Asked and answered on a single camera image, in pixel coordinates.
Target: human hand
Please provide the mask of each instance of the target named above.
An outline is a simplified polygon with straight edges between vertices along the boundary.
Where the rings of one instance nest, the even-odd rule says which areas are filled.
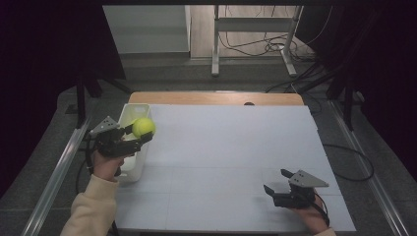
[[[323,202],[317,195],[315,195],[315,204],[323,208]],[[323,216],[314,207],[291,208],[291,210],[301,217],[312,234],[318,234],[328,229]]]
[[[114,178],[117,168],[124,164],[124,159],[126,157],[132,156],[132,154],[108,158],[103,156],[98,150],[95,150],[92,153],[93,158],[93,174],[103,180],[117,182]]]

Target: human arm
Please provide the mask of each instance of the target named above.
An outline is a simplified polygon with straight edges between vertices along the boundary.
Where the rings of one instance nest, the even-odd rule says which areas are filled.
[[[315,204],[323,208],[322,199],[315,195]],[[298,214],[310,232],[315,236],[335,236],[334,230],[329,227],[323,216],[312,206],[307,208],[292,208],[296,214]]]
[[[92,157],[93,174],[86,191],[74,199],[61,235],[106,235],[115,218],[119,183],[114,174],[127,156],[106,158],[96,150]]]

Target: dark background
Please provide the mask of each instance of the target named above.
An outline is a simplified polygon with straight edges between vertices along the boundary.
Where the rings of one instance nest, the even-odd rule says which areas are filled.
[[[60,92],[83,76],[97,96],[97,79],[125,75],[101,6],[2,1],[0,16],[2,196],[48,127]]]
[[[318,52],[328,70],[338,65],[351,49],[359,29],[376,9],[372,7],[333,7],[325,30],[309,44]],[[329,10],[330,7],[305,7],[296,36],[304,42],[316,37],[328,18]],[[415,3],[387,1],[348,71],[354,78],[355,90],[365,98],[361,104],[362,112],[415,180],[416,11]]]

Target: metal rail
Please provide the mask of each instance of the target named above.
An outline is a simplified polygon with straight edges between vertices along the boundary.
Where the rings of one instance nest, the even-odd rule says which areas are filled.
[[[349,128],[346,126],[346,124],[343,121],[343,114],[339,107],[339,105],[336,103],[336,101],[330,100],[329,101],[330,108],[337,119],[338,125],[343,132],[343,135],[345,136],[346,140],[349,142],[350,147],[354,148],[362,153],[365,153],[359,144],[358,139],[356,139],[355,133],[353,131],[350,131]],[[362,170],[362,172],[369,176],[371,174],[370,170],[367,167],[367,163],[363,158],[357,158],[357,161],[359,163],[359,166]],[[374,174],[374,177],[372,177],[370,180],[368,180],[368,184],[374,193],[375,199],[380,204],[381,209],[383,210],[384,215],[387,218],[387,222],[389,226],[392,229],[392,232],[394,235],[397,236],[409,236],[408,230],[404,223],[402,222],[401,216],[398,213],[398,210],[396,209],[395,205],[392,202],[392,199],[387,193],[387,190],[383,186],[383,183],[381,182],[380,178],[377,176],[377,174]]]
[[[68,172],[68,169],[73,161],[73,158],[77,152],[77,149],[83,139],[84,134],[86,133],[89,122],[91,121],[92,113],[98,104],[98,100],[92,98],[88,104],[88,114],[86,120],[80,127],[76,129],[73,135],[70,138],[70,141],[67,143],[56,167],[53,171],[51,177],[49,178],[48,183],[46,184],[45,189],[43,190],[42,195],[37,202],[30,219],[27,222],[27,225],[22,232],[22,235],[37,235],[40,231],[40,228],[45,221],[46,215],[49,213],[49,210],[52,206],[52,203],[55,200],[55,197],[61,187],[61,184]]]

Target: white surface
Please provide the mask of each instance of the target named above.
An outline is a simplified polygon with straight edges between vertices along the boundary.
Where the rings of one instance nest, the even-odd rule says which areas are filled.
[[[189,6],[103,6],[119,54],[190,51]]]
[[[306,106],[151,105],[156,134],[143,175],[117,195],[117,225],[190,232],[299,232],[264,184],[289,191],[280,169],[328,182],[330,225],[355,231]]]

